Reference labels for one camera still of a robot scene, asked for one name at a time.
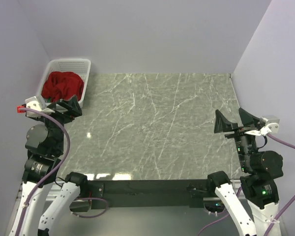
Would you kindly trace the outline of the red t-shirt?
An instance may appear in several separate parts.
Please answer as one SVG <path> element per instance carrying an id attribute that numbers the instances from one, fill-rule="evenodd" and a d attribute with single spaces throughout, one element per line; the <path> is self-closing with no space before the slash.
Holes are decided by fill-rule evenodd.
<path id="1" fill-rule="evenodd" d="M 83 89 L 84 82 L 78 74 L 70 71 L 53 71 L 43 84 L 41 95 L 49 102 L 56 102 L 60 99 L 68 100 L 74 95 L 77 96 L 79 101 Z"/>

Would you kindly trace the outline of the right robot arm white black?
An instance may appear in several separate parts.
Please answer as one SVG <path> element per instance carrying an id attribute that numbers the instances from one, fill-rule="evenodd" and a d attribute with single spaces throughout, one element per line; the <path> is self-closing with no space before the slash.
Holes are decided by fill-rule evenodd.
<path id="1" fill-rule="evenodd" d="M 260 151 L 256 137 L 276 134 L 280 119 L 275 116 L 258 118 L 242 108 L 238 110 L 242 126 L 230 122 L 215 111 L 215 133 L 234 139 L 241 170 L 240 189 L 252 211 L 249 217 L 233 190 L 225 172 L 207 176 L 206 191 L 217 196 L 236 225 L 241 236 L 280 236 L 280 223 L 275 218 L 279 210 L 279 195 L 274 180 L 283 176 L 283 157 L 271 150 Z"/>

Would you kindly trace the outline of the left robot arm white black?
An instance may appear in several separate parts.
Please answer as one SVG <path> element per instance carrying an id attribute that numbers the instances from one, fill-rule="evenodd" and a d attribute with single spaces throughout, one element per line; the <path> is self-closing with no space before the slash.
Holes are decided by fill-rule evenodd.
<path id="1" fill-rule="evenodd" d="M 60 218 L 69 206 L 89 190 L 87 177 L 71 173 L 47 209 L 46 199 L 55 183 L 58 169 L 67 158 L 70 138 L 65 124 L 82 115 L 76 95 L 47 105 L 41 96 L 25 100 L 17 107 L 18 113 L 36 120 L 39 124 L 27 132 L 25 148 L 28 159 L 22 176 L 22 193 L 10 230 L 11 236 L 51 236 Z"/>

